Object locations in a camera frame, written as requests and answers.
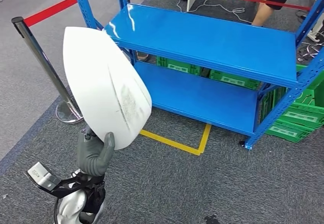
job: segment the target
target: yellow floor tape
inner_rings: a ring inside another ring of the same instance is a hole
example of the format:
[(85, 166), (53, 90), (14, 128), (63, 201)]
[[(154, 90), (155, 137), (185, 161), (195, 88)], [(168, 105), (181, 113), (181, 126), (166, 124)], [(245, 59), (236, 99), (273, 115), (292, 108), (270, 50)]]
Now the yellow floor tape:
[(199, 143), (199, 147), (198, 149), (195, 149), (193, 147), (189, 147), (187, 145), (184, 145), (179, 142), (175, 142), (173, 140), (169, 140), (167, 138), (164, 138), (162, 136), (159, 136), (152, 132), (149, 132), (147, 130), (141, 130), (140, 132), (140, 134), (143, 135), (143, 136), (146, 136), (146, 137), (149, 137), (158, 142), (162, 142), (162, 143), (165, 143), (171, 147), (175, 147), (177, 149), (181, 149), (183, 151), (186, 151), (186, 152), (189, 152), (189, 153), (192, 153), (194, 155), (197, 155), (199, 156), (201, 153), (203, 153), (205, 150), (205, 147), (206, 146), (207, 140), (208, 139), (209, 136), (209, 132), (211, 131), (211, 126), (210, 124), (206, 124), (206, 126), (205, 127), (204, 132), (202, 133), (202, 139), (200, 140)]

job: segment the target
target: stanchion post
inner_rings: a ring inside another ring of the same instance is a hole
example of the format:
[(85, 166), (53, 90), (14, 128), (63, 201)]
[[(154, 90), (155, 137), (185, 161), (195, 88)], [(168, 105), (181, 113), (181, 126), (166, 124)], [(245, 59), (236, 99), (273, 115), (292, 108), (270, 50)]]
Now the stanchion post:
[(37, 58), (42, 67), (50, 77), (58, 90), (63, 101), (56, 108), (56, 116), (64, 123), (76, 124), (83, 120), (83, 116), (76, 102), (68, 93), (66, 88), (58, 77), (45, 53), (22, 17), (11, 19), (14, 26), (23, 38), (26, 44)]

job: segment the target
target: shelf board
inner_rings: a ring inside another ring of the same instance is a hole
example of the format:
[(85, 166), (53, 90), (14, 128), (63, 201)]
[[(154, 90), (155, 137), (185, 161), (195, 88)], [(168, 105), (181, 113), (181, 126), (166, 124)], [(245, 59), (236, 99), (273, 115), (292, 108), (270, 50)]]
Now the shelf board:
[(119, 46), (292, 87), (293, 33), (128, 4), (105, 27)]
[(155, 107), (253, 135), (257, 91), (143, 62), (135, 69)]

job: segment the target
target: blue metal shelf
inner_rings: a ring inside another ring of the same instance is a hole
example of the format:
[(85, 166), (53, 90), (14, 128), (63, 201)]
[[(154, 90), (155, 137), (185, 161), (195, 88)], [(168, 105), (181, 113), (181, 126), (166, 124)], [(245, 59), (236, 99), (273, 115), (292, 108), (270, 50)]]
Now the blue metal shelf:
[(134, 67), (155, 107), (253, 135), (257, 91), (143, 62)]
[[(77, 1), (88, 27), (102, 30), (88, 0)], [(324, 12), (324, 0), (316, 0), (295, 34), (119, 1), (121, 11), (105, 30), (129, 56), (154, 106), (247, 135), (245, 149), (252, 149), (324, 69), (324, 50), (321, 50), (307, 67), (296, 72), (296, 48)], [(266, 83), (251, 91), (137, 62), (135, 51)], [(277, 85), (289, 89), (258, 124), (258, 99)]]
[(297, 83), (295, 35), (290, 32), (132, 4), (105, 30), (120, 47), (276, 85)]

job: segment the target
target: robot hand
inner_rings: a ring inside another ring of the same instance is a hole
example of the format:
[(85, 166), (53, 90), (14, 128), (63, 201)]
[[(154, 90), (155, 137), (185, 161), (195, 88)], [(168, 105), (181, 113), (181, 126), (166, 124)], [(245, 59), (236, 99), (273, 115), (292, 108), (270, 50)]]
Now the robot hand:
[(102, 142), (87, 125), (79, 134), (78, 167), (90, 176), (104, 175), (114, 149), (115, 138), (113, 133), (107, 133), (104, 142)]

